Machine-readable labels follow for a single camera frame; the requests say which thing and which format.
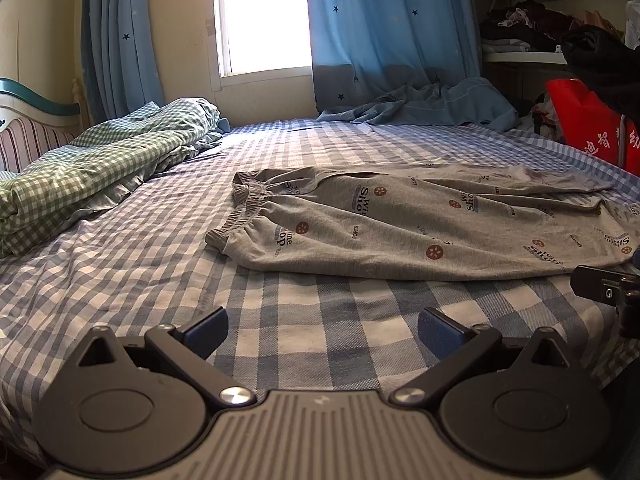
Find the black jacket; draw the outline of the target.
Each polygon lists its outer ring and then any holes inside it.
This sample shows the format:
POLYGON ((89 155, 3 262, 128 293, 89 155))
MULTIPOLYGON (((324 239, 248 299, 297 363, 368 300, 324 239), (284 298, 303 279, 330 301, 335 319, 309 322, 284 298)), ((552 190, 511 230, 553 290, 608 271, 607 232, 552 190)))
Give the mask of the black jacket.
POLYGON ((570 71, 617 114, 639 125, 639 50, 626 47, 601 27, 567 32, 561 49, 570 71))

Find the red fabric bag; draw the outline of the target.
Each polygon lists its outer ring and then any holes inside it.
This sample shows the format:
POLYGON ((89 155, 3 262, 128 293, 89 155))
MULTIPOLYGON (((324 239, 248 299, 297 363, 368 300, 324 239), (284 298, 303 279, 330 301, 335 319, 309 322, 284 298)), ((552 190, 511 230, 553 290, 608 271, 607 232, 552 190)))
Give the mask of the red fabric bag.
POLYGON ((637 124, 614 112, 579 79, 552 79, 546 88, 566 144, 638 176, 637 124))

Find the dark clothes on shelf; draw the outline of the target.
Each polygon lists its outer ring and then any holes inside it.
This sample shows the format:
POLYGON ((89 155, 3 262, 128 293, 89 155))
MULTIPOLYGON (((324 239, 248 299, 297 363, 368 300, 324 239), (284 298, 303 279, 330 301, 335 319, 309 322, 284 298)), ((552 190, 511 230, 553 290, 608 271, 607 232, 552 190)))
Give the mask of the dark clothes on shelf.
POLYGON ((490 11, 480 23, 480 38, 484 44, 518 40, 534 51, 554 52, 576 24, 580 21, 573 15, 548 9, 540 1, 524 0, 490 11))

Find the grey printed pants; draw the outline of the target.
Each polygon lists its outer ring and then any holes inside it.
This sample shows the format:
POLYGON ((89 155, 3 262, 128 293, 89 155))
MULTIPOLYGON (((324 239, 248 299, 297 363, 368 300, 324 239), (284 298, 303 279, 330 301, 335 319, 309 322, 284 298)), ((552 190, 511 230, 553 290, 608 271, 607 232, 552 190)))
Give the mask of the grey printed pants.
POLYGON ((206 243, 254 271, 498 281, 628 261, 639 208, 581 172, 335 166, 239 172, 206 243))

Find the striped headboard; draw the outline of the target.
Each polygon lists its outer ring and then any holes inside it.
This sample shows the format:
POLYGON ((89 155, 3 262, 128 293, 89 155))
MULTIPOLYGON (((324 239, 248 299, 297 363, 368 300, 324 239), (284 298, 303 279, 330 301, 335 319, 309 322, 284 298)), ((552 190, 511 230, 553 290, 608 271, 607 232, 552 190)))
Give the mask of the striped headboard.
POLYGON ((69 144, 85 125, 84 99, 53 102, 20 82, 1 79, 1 171, 17 174, 44 153, 69 144))

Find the blue cloth on bed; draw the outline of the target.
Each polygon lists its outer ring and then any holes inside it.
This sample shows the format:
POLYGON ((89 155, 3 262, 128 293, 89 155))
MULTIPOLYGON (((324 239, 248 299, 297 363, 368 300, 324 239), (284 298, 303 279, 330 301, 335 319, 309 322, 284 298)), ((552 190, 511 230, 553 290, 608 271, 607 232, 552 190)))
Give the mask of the blue cloth on bed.
POLYGON ((398 126, 483 126, 505 132, 520 124, 518 112, 485 78, 458 84, 427 84, 416 89, 406 84, 373 101, 338 106, 320 113, 319 122, 398 126))

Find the window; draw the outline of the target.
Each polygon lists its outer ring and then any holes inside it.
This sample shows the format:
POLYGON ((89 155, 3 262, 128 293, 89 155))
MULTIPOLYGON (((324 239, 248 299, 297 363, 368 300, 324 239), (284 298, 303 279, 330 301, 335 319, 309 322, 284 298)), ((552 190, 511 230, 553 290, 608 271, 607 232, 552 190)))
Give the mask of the window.
POLYGON ((214 0, 220 84, 311 73, 307 0, 214 0))

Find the blue curtain left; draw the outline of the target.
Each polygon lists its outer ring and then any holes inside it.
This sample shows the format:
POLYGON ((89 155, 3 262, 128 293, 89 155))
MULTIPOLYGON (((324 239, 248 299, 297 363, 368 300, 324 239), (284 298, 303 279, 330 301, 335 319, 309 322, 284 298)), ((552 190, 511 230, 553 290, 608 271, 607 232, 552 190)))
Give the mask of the blue curtain left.
POLYGON ((82 0, 80 59, 95 122, 165 103, 153 48, 149 0, 82 0))

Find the blue star curtain right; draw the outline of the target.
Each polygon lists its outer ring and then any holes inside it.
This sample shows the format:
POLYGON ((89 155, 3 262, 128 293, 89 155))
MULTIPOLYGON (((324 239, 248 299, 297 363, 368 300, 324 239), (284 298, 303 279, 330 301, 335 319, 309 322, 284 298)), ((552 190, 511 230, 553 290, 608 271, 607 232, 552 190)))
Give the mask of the blue star curtain right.
POLYGON ((307 0, 320 112, 480 76, 474 0, 307 0))

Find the blue checked bed sheet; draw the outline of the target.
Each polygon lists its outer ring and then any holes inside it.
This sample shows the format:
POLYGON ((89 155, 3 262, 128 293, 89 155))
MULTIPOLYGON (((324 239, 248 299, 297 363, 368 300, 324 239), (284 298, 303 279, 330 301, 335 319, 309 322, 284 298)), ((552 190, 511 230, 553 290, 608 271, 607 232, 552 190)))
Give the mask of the blue checked bed sheet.
POLYGON ((534 134, 485 128, 268 122, 237 128, 218 148, 149 180, 117 208, 81 221, 22 258, 1 263, 1 440, 37 458, 32 414, 66 356, 93 325, 138 336, 224 307, 230 333, 213 363, 257 391, 392 390, 435 358, 420 344, 433 306, 508 337, 540 326, 563 335, 600 385, 639 355, 614 311, 575 296, 567 278, 435 284, 262 274, 205 245, 232 209, 235 174, 329 165, 524 165, 582 170, 636 202, 639 181, 534 134))

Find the green checked quilt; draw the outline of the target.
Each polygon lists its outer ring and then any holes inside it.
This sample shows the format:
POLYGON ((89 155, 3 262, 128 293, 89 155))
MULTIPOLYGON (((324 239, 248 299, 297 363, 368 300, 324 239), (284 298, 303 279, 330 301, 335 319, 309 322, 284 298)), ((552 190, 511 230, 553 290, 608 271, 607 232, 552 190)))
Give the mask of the green checked quilt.
POLYGON ((21 256, 117 206, 149 177, 217 146, 227 127, 204 98, 146 103, 94 125, 23 171, 1 174, 1 255, 21 256))

